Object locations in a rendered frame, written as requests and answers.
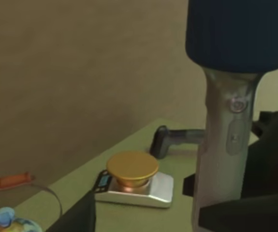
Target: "gold plate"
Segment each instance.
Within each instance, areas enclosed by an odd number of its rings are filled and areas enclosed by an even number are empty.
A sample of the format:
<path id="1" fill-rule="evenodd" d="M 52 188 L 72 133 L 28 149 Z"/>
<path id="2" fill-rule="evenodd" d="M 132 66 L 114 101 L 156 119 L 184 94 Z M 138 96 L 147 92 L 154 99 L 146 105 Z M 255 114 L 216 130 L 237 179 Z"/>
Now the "gold plate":
<path id="1" fill-rule="evenodd" d="M 157 160 L 146 152 L 125 151 L 113 155 L 106 164 L 108 172 L 128 187 L 144 185 L 158 171 Z"/>

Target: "blue lid knob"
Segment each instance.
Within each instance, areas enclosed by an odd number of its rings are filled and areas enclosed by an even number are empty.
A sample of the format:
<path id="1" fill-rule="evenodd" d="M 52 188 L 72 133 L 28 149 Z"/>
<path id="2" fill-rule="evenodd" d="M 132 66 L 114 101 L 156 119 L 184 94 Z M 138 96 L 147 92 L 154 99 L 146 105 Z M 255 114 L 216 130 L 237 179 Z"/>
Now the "blue lid knob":
<path id="1" fill-rule="evenodd" d="M 15 218 L 15 211 L 10 207 L 4 207 L 0 209 L 0 226 L 8 227 L 11 225 Z"/>

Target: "beige wall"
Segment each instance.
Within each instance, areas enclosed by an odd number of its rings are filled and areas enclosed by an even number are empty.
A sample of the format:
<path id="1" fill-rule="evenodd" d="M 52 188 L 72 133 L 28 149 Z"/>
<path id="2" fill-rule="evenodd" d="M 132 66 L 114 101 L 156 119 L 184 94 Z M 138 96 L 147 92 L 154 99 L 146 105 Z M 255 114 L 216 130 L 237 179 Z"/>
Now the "beige wall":
<path id="1" fill-rule="evenodd" d="M 158 117 L 202 127 L 205 80 L 184 52 L 186 6 L 0 0 L 0 176 L 30 171 L 47 185 Z M 256 109 L 278 110 L 278 71 Z M 0 206 L 32 193 L 0 193 Z"/>

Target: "digital kitchen scale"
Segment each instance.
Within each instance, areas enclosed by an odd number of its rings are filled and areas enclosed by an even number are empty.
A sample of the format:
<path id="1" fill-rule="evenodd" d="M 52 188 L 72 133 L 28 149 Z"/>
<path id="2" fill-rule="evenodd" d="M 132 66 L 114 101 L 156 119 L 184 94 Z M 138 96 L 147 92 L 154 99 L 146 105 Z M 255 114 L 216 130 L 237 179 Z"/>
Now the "digital kitchen scale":
<path id="1" fill-rule="evenodd" d="M 121 152 L 107 162 L 93 191 L 100 202 L 168 208 L 173 178 L 158 172 L 157 160 L 144 152 Z"/>

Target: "orange handle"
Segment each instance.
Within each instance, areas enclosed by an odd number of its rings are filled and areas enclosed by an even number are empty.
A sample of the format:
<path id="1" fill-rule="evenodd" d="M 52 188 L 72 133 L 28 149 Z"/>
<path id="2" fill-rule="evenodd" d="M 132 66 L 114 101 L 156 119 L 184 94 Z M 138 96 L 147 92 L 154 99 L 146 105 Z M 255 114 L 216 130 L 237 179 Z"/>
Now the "orange handle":
<path id="1" fill-rule="evenodd" d="M 11 189 L 20 185 L 29 184 L 34 180 L 30 173 L 11 175 L 0 178 L 0 190 Z"/>

